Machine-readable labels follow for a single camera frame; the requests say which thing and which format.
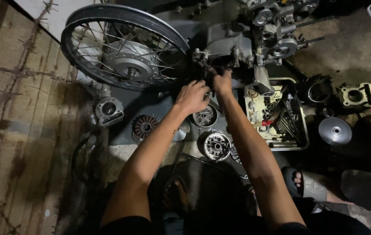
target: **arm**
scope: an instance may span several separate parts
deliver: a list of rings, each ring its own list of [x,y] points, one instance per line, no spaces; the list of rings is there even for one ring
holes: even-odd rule
[[[208,91],[204,81],[192,81],[182,88],[171,110],[121,170],[101,226],[127,216],[142,216],[150,220],[148,186],[181,123],[188,115],[206,108],[209,97],[204,99],[204,96]]]
[[[230,72],[225,70],[223,76],[216,75],[213,85],[225,110],[226,121],[242,166],[254,187],[259,209],[268,227],[276,230],[289,222],[304,224],[274,155],[232,94]]]

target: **black tire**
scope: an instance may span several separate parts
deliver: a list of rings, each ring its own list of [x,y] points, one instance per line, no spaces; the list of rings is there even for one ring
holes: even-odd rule
[[[72,13],[67,19],[66,27],[62,32],[62,52],[78,70],[99,82],[135,91],[162,92],[172,89],[173,86],[176,87],[183,84],[184,80],[181,81],[181,79],[178,79],[178,81],[166,84],[165,86],[151,86],[141,83],[133,87],[118,81],[118,79],[115,79],[114,76],[108,73],[94,69],[94,66],[73,46],[72,33],[77,26],[96,21],[125,23],[146,29],[170,42],[184,55],[190,49],[187,42],[175,29],[149,13],[115,4],[94,4],[80,8]]]

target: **human hand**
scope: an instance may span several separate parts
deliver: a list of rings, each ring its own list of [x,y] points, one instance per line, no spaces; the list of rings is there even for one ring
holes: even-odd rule
[[[218,94],[232,93],[232,74],[224,69],[223,75],[215,75],[213,78],[213,88]]]
[[[206,86],[204,80],[192,81],[186,86],[183,86],[178,94],[175,105],[180,106],[180,109],[188,116],[190,114],[204,110],[209,104],[210,98],[206,93],[210,88]]]

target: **slipper logo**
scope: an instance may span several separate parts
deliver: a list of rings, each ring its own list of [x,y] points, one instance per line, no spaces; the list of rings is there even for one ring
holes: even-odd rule
[[[315,179],[310,178],[305,181],[306,189],[312,193],[321,193],[325,190],[325,187],[322,184],[319,184]]]

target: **spoked wheel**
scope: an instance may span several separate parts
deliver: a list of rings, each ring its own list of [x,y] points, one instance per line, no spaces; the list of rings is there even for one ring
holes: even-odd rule
[[[61,47],[81,72],[120,88],[161,92],[183,84],[188,75],[183,37],[157,17],[121,5],[75,11]]]

